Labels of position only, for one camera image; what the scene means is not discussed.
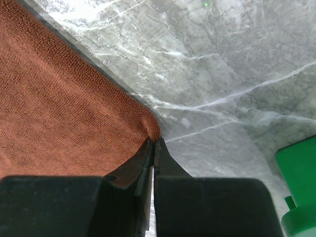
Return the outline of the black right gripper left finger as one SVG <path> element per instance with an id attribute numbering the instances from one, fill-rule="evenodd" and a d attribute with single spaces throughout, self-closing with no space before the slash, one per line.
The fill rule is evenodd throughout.
<path id="1" fill-rule="evenodd" d="M 149 229 L 153 143 L 105 176 L 8 176 L 3 237 L 143 237 Z"/>

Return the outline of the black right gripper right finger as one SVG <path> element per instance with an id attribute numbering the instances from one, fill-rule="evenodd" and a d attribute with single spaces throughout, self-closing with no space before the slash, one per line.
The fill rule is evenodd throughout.
<path id="1" fill-rule="evenodd" d="M 194 178 L 156 142 L 154 207 L 159 237 L 280 237 L 270 192 L 252 178 Z"/>

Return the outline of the brown towel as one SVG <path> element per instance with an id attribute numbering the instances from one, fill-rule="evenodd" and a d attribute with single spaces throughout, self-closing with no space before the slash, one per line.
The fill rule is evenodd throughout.
<path id="1" fill-rule="evenodd" d="M 105 176 L 160 127 L 15 0 L 0 3 L 0 175 Z"/>

